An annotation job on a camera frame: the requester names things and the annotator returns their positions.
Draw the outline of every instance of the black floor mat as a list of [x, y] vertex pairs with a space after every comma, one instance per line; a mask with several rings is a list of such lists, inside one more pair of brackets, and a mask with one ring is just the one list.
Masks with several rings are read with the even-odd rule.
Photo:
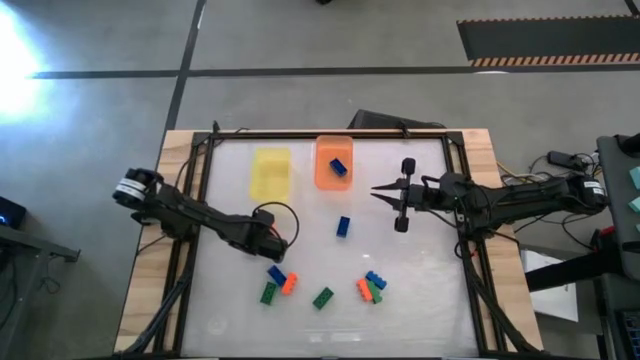
[[473, 66], [638, 62], [640, 19], [631, 16], [462, 20]]

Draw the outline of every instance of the yellow plastic bin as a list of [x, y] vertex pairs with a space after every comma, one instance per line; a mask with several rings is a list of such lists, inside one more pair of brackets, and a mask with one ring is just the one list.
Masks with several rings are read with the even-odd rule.
[[259, 203], [289, 201], [291, 151], [287, 148], [257, 149], [251, 168], [251, 198]]

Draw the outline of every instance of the green lego brick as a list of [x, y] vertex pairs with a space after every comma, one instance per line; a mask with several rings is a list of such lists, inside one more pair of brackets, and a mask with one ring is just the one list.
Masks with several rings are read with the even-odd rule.
[[322, 292], [320, 293], [320, 295], [318, 295], [318, 297], [315, 300], [313, 300], [313, 306], [318, 308], [318, 310], [322, 310], [322, 308], [325, 306], [327, 302], [329, 302], [329, 299], [331, 299], [332, 296], [333, 296], [333, 291], [331, 291], [331, 289], [329, 289], [328, 287], [325, 287], [324, 290], [322, 290]]
[[262, 292], [262, 297], [260, 298], [260, 302], [263, 304], [271, 305], [271, 300], [273, 300], [273, 295], [276, 293], [276, 284], [267, 281], [267, 286], [265, 286], [264, 291]]
[[380, 296], [380, 289], [373, 283], [371, 280], [367, 280], [367, 286], [369, 287], [369, 291], [371, 291], [371, 296], [373, 296], [373, 303], [377, 304], [382, 302], [382, 296]]

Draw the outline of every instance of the gray floor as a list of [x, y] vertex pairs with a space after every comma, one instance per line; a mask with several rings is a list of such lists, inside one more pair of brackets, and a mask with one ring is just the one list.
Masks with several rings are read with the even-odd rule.
[[[12, 49], [0, 57], [0, 196], [29, 209], [28, 231], [82, 249], [75, 266], [52, 264], [63, 289], [34, 304], [20, 358], [110, 353], [140, 231], [110, 196], [128, 167], [155, 165], [175, 80], [15, 75], [177, 69], [195, 3], [0, 3], [0, 39]], [[455, 20], [626, 13], [622, 0], [209, 0], [192, 68], [466, 65]], [[550, 149], [590, 152], [599, 135], [637, 132], [638, 85], [633, 72], [199, 78], [187, 82], [177, 128], [214, 119], [225, 128], [341, 128], [364, 108], [489, 128], [498, 158], [524, 171]], [[602, 214], [571, 229], [585, 238], [609, 223]], [[553, 225], [519, 238], [581, 251]], [[563, 326], [541, 319], [548, 350], [597, 355], [592, 335]]]

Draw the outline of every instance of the black chair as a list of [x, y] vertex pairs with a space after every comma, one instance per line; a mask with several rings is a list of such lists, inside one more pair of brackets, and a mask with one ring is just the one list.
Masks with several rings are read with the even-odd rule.
[[446, 129], [437, 122], [421, 122], [397, 116], [358, 110], [347, 129]]

